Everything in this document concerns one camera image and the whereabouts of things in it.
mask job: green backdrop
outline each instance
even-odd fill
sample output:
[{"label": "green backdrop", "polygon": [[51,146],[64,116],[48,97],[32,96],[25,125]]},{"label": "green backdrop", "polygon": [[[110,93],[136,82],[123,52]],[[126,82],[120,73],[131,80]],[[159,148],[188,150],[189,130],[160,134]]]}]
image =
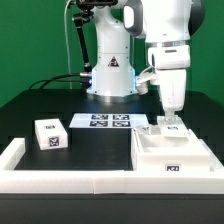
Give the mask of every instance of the green backdrop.
[{"label": "green backdrop", "polygon": [[[41,79],[68,73],[64,37],[66,0],[0,0],[0,106]],[[188,89],[205,93],[224,107],[224,2],[204,0],[206,19],[191,39]],[[68,12],[72,17],[75,9]],[[85,25],[91,63],[96,63],[94,24]],[[72,72],[82,71],[77,34],[68,23]],[[136,40],[137,74],[145,68],[144,42]],[[56,83],[49,88],[69,88]]]}]

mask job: white foam base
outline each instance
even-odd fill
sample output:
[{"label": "white foam base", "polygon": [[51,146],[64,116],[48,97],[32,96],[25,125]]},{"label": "white foam base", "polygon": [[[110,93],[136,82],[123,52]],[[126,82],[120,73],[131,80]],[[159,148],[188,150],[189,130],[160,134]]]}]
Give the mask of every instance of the white foam base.
[{"label": "white foam base", "polygon": [[14,139],[0,156],[0,193],[224,194],[224,168],[216,157],[207,172],[15,171],[11,161],[18,152],[17,158],[25,152],[24,139]]}]

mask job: warning label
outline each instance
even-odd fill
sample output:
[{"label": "warning label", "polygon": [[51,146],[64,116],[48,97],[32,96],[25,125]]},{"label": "warning label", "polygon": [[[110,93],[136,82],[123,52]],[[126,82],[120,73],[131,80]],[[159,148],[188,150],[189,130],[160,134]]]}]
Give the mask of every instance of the warning label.
[{"label": "warning label", "polygon": [[119,64],[117,62],[117,59],[113,57],[108,65],[109,67],[119,67]]}]

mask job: white container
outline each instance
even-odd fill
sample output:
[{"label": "white container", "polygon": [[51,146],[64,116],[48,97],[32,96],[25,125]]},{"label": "white container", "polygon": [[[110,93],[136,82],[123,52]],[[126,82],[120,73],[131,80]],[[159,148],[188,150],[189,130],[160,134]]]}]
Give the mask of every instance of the white container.
[{"label": "white container", "polygon": [[210,153],[189,130],[185,137],[140,134],[132,130],[133,168],[143,172],[208,172]]}]

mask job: table surface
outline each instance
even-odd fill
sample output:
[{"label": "table surface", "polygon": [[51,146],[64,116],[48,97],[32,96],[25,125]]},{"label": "table surface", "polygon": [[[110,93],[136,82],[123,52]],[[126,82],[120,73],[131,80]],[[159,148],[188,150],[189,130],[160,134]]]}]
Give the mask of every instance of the table surface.
[{"label": "table surface", "polygon": [[[70,129],[75,113],[140,113],[156,124],[163,110],[157,91],[114,104],[87,99],[79,90],[27,90],[0,109],[0,153],[13,138],[25,137],[18,170],[131,170],[130,130]],[[177,114],[223,162],[224,109],[202,93],[186,92]],[[40,153],[34,121],[52,118],[61,120],[69,147]],[[223,195],[0,195],[3,223],[223,223],[223,206]],[[55,210],[60,212],[52,216]]]}]

